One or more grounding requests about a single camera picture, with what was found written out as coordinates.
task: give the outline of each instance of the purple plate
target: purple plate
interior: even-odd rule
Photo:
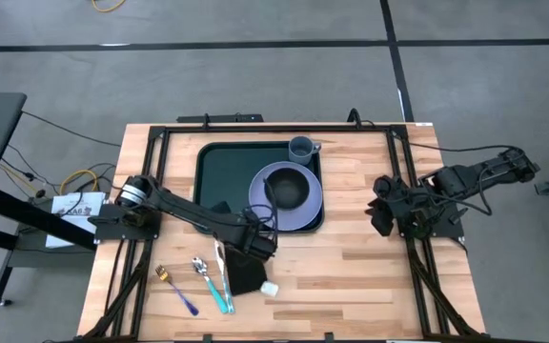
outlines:
[[[301,172],[309,182],[309,196],[302,205],[293,210],[277,209],[278,229],[280,231],[295,231],[309,225],[319,214],[321,205],[323,204],[323,190],[321,189],[321,184],[313,172],[309,171],[306,167],[294,162],[283,161],[274,162],[273,164],[262,168],[262,170],[258,171],[254,176],[252,184],[249,187],[249,204],[251,206],[273,206],[264,192],[264,179],[272,172],[282,168],[291,168]],[[253,211],[258,217],[271,216],[271,211],[264,207],[254,207]],[[271,219],[266,225],[272,227],[274,222],[275,221]]]

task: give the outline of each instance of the black table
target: black table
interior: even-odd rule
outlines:
[[[11,136],[22,115],[22,107],[27,100],[27,96],[23,93],[0,93],[0,160],[3,156],[6,146],[10,142]],[[35,263],[27,265],[27,260],[39,261],[37,265],[51,266],[51,262],[56,260],[56,257],[49,255],[44,258],[34,255],[34,252],[26,252],[29,249],[44,247],[46,234],[59,237],[66,241],[75,244],[77,247],[63,248],[56,250],[57,252],[68,252],[74,250],[96,251],[94,244],[94,235],[86,232],[73,224],[62,220],[60,217],[51,214],[47,206],[44,204],[43,209],[39,209],[32,204],[21,201],[5,192],[0,191],[0,214],[23,223],[30,227],[36,228],[31,234],[9,234],[0,232],[0,248],[8,251],[4,265],[0,272],[0,303],[2,294],[10,278],[13,267],[18,266],[36,266]],[[23,247],[23,253],[20,250],[15,251],[15,248]]]

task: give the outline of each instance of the yellow cable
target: yellow cable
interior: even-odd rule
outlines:
[[[63,195],[63,191],[65,190],[65,185],[67,185],[67,183],[76,175],[81,175],[81,174],[84,174],[84,173],[88,173],[92,176],[92,179],[94,181],[94,183],[92,184],[92,191],[96,191],[96,186],[98,185],[98,180],[97,180],[97,177],[96,177],[96,174],[94,173],[94,171],[89,171],[89,170],[81,170],[81,171],[76,171],[74,172],[73,174],[69,175],[65,181],[63,181],[63,183],[61,183],[61,188],[60,190],[58,191],[61,195]]]
[[[126,0],[120,0],[119,3],[113,5],[112,7],[108,8],[108,9],[99,9],[99,8],[96,6],[96,1],[95,1],[95,0],[92,0],[92,6],[94,7],[95,10],[98,10],[98,11],[100,11],[101,13],[107,13],[107,12],[111,12],[112,10],[115,10],[115,9],[119,8],[120,6],[122,6],[122,4],[124,4],[124,2],[126,2]]]
[[[24,177],[17,174],[16,171],[13,171],[10,168],[8,168],[6,166],[3,166],[3,165],[0,165],[0,168],[3,169],[4,171],[8,172],[9,174],[11,174],[11,176],[14,176],[18,180],[20,180],[25,185],[27,185],[27,187],[29,187],[33,191],[33,193],[37,193],[37,189],[32,184],[30,184],[29,181],[25,180]]]

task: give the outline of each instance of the fork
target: fork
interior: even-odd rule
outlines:
[[[173,278],[169,275],[169,273],[162,267],[161,265],[158,265],[156,267],[156,273],[158,274],[158,277],[160,277],[160,280],[169,283],[169,285],[173,286],[173,289],[179,295],[179,298],[181,298],[181,301],[186,305],[188,310],[190,310],[190,313],[192,315],[198,315],[198,309],[192,305],[192,303],[186,299],[185,296],[181,293],[181,291],[173,284]]]

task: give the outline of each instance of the metal spoon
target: metal spoon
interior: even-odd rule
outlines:
[[[209,291],[211,291],[213,298],[215,298],[217,306],[219,306],[219,310],[222,313],[228,313],[228,305],[226,305],[226,302],[222,299],[221,295],[219,295],[219,292],[215,288],[213,281],[211,281],[211,278],[207,275],[207,263],[205,263],[202,259],[195,257],[192,259],[192,264],[194,265],[194,270],[201,274],[205,278],[205,281],[207,281]]]

